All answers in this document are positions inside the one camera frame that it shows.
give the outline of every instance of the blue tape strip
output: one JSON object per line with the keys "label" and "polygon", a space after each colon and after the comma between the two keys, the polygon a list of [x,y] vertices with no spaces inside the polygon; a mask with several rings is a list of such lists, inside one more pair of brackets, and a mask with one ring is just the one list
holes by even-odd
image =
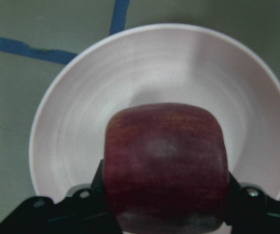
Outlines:
{"label": "blue tape strip", "polygon": [[34,49],[21,41],[1,37],[0,51],[61,64],[68,64],[77,56],[77,54],[62,50]]}
{"label": "blue tape strip", "polygon": [[128,5],[129,5],[129,0],[115,1],[110,35],[118,33],[125,29]]}

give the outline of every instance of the white bowl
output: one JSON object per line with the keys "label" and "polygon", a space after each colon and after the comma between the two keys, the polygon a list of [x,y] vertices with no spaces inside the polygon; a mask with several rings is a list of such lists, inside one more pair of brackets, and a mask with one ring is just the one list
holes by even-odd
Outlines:
{"label": "white bowl", "polygon": [[222,127],[229,170],[280,196],[280,84],[234,39],[198,26],[156,24],[117,33],[70,62],[44,95],[30,137],[38,195],[55,202],[90,183],[117,111],[179,102],[210,111]]}

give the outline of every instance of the green-gray surface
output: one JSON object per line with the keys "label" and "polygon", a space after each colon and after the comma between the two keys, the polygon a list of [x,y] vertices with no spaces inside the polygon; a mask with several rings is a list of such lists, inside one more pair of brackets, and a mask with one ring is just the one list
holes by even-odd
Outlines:
{"label": "green-gray surface", "polygon": [[[0,0],[0,37],[79,53],[108,36],[114,0]],[[130,0],[126,28],[205,26],[246,44],[280,80],[280,1]],[[37,106],[63,65],[0,52],[0,221],[34,195],[28,140]]]}

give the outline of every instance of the red apple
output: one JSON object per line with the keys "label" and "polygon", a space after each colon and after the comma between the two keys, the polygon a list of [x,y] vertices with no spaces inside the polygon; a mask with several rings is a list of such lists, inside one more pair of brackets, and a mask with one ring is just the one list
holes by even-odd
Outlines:
{"label": "red apple", "polygon": [[124,231],[192,234],[217,229],[229,190],[219,123],[208,111],[160,103],[109,121],[104,189]]}

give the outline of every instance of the screw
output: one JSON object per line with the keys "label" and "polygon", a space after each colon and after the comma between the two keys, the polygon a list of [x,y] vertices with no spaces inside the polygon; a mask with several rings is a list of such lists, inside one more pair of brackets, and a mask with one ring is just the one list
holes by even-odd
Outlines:
{"label": "screw", "polygon": [[80,193],[80,198],[87,198],[90,196],[90,193],[88,191],[82,191]]}
{"label": "screw", "polygon": [[42,207],[42,206],[44,206],[44,205],[45,205],[45,201],[44,201],[42,198],[38,199],[38,200],[33,204],[34,208],[39,208],[39,207]]}
{"label": "screw", "polygon": [[247,192],[250,196],[253,196],[253,197],[259,195],[259,192],[258,192],[256,189],[254,189],[254,188],[247,188],[247,189],[246,189],[246,192]]}

